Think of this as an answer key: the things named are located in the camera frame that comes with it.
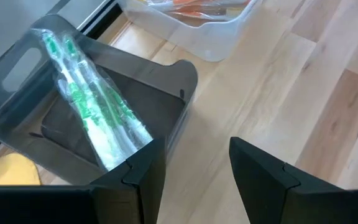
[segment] plastic bag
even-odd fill
[[[140,0],[170,16],[211,21],[229,21],[237,17],[250,0]]]
[[[56,85],[83,123],[101,165],[112,170],[152,137],[112,80],[105,80],[69,34],[36,30],[59,71]]]

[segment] clear storage box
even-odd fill
[[[241,14],[231,21],[207,22],[193,27],[139,0],[118,0],[125,15],[134,24],[210,62],[218,62],[230,55],[251,10],[261,2],[251,0]]]

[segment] wooden floor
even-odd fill
[[[358,0],[265,0],[232,55],[205,62],[121,16],[100,41],[199,83],[167,167],[158,223],[247,223],[231,136],[345,189],[358,188]]]

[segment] yellow object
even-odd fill
[[[18,153],[0,157],[0,185],[40,185],[35,164]]]

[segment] plastic storage bin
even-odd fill
[[[96,67],[115,81],[151,135],[166,138],[171,147],[197,84],[190,62],[150,62],[87,38],[60,16],[45,16],[32,28],[74,36]],[[71,184],[88,184],[106,170],[98,167],[81,122],[58,94],[56,74],[32,31],[0,58],[0,141]]]
[[[125,15],[134,24],[210,62],[218,62],[230,56],[251,10],[261,2],[251,0],[243,12],[231,21],[207,22],[193,27],[139,0],[118,0]]]

